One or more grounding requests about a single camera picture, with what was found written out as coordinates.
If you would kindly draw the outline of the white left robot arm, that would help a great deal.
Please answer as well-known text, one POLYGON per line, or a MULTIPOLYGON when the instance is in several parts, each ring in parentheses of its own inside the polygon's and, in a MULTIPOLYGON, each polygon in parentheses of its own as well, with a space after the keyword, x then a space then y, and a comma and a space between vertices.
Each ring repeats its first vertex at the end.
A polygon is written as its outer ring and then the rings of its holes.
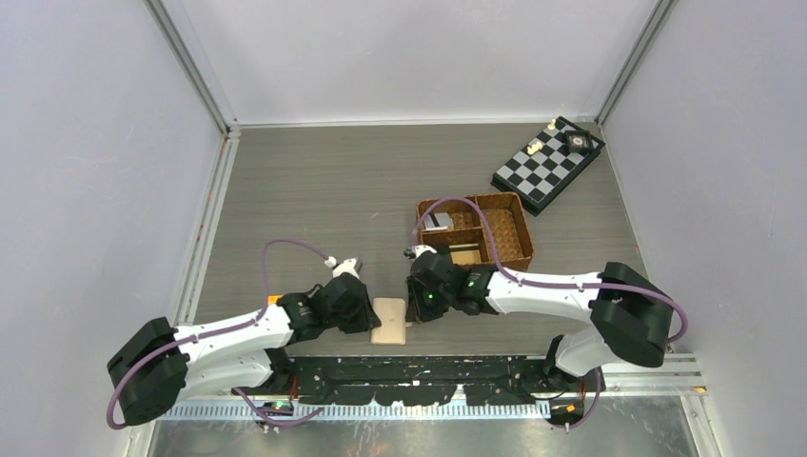
POLYGON ((350 273, 221 321, 174 327, 165 317, 152 319, 107 363, 114 386, 108 425, 140 426, 178 402, 233 387, 282 393, 292 379, 285 347, 331 328, 352 334, 380 324, 365 284, 350 273))

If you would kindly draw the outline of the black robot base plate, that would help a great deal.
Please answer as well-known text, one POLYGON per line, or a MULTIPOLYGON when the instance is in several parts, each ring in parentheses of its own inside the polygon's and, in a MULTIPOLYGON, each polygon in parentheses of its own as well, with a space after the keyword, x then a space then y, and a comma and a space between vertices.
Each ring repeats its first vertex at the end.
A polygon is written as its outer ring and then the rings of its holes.
POLYGON ((561 392, 592 397, 597 388, 604 388, 604 379, 592 372, 554 386, 535 356, 301 356, 244 392, 293 395, 308 406, 383 407, 443 406, 460 393, 468 405, 484 407, 528 405, 561 392))

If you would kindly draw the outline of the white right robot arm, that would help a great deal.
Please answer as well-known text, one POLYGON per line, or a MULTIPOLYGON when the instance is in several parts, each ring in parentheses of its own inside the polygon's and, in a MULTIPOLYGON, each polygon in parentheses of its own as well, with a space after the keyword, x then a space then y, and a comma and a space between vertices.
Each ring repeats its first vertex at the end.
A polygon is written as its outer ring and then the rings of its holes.
POLYGON ((675 307, 644 276, 618 262, 601 272, 571 276, 480 265, 463 268, 427 245, 407 248, 409 304, 429 322, 449 309, 467 315, 530 313, 582 322, 586 327, 553 339, 543 378, 568 390, 595 368, 623 361, 644 368, 664 362, 675 307))

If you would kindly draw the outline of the beige leather card holder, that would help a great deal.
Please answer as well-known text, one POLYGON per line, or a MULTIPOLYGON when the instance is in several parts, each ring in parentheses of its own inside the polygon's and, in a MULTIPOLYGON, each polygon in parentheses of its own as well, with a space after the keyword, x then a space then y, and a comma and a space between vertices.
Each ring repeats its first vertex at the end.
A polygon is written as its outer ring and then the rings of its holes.
POLYGON ((401 298, 378 297, 373 300, 372 309, 381 325, 370 332, 370 343, 376 346, 403 346, 406 344, 407 303, 401 298))

